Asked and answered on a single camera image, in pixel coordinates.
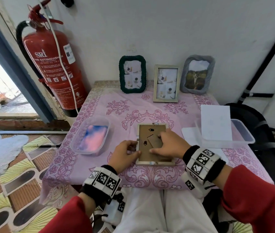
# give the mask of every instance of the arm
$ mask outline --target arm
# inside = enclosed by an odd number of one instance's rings
[[[151,153],[182,158],[187,164],[199,148],[190,146],[170,129],[160,135],[163,147],[151,149]],[[224,165],[210,181],[223,190],[222,205],[234,218],[251,223],[255,232],[275,232],[274,185],[260,179],[243,165],[235,168]]]
[[[123,141],[116,146],[108,165],[115,174],[123,172],[131,165],[141,154],[137,151],[128,154],[127,150],[136,146],[136,141]],[[85,193],[81,192],[73,197],[64,207],[55,215],[55,217],[40,231],[40,233],[91,233],[92,226],[90,216],[97,205],[104,200],[96,198],[95,200]]]

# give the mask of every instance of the plastic tray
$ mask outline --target plastic tray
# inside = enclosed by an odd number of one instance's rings
[[[254,137],[248,131],[246,126],[238,119],[231,119],[231,129],[233,140],[232,141],[221,141],[221,140],[206,140],[202,137],[201,133],[201,119],[195,120],[196,135],[198,138],[199,145],[205,148],[228,148],[235,149],[241,148],[248,144],[255,142]]]
[[[86,152],[86,151],[80,150],[78,147],[79,147],[83,137],[85,136],[85,132],[87,131],[89,125],[107,126],[107,132],[106,132],[106,135],[103,139],[103,142],[102,142],[101,146],[97,150],[94,150],[94,151],[91,151],[91,152],[89,152],[89,151]],[[90,117],[90,118],[85,119],[85,121],[82,122],[82,124],[78,128],[75,136],[72,139],[72,142],[70,144],[70,147],[71,147],[72,151],[74,151],[75,153],[78,153],[78,154],[99,156],[100,155],[99,151],[105,143],[106,137],[108,135],[109,128],[110,128],[110,121],[107,118],[103,117],[103,116],[95,116],[95,117]]]

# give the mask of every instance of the hand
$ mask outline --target hand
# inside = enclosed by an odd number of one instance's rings
[[[182,159],[185,152],[191,147],[190,144],[169,128],[165,132],[161,132],[160,137],[163,146],[161,148],[150,149],[150,153]]]
[[[122,173],[128,168],[132,162],[134,162],[142,152],[136,151],[132,154],[128,154],[130,147],[136,147],[137,141],[122,141],[116,146],[108,165],[112,166],[117,174]]]

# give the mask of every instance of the white wall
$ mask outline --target white wall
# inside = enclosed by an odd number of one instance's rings
[[[36,4],[2,2],[15,26],[27,19],[27,4]],[[209,91],[220,104],[237,100],[275,41],[275,0],[75,0],[72,8],[52,0],[50,9],[64,22],[87,84],[119,79],[123,55],[142,55],[149,79],[155,64],[211,55]],[[263,76],[255,92],[273,92],[275,60]]]

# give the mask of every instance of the person's left hand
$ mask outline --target person's left hand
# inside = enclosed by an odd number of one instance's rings
[[[128,168],[132,162],[134,162],[140,155],[141,151],[136,151],[132,154],[128,154],[129,147],[136,147],[137,141],[122,141],[116,146],[108,165],[112,166],[117,174],[122,173]]]

